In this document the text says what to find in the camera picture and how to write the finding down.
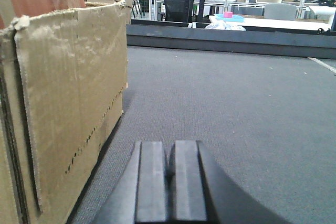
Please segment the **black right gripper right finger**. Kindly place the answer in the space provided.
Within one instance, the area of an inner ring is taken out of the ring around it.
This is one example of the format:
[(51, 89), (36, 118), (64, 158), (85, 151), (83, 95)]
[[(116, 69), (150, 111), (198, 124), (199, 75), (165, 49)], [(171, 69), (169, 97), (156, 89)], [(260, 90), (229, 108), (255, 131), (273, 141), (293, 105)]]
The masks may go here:
[(200, 141), (171, 150), (172, 223), (288, 223), (238, 186)]

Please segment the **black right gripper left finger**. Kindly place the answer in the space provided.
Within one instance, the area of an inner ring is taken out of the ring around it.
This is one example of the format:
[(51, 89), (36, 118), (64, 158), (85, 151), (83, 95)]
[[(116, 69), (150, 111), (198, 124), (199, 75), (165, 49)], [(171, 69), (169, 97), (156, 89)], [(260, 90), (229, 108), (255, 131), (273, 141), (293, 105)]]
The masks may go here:
[(92, 223), (166, 223), (167, 195), (162, 143), (136, 142), (121, 178)]

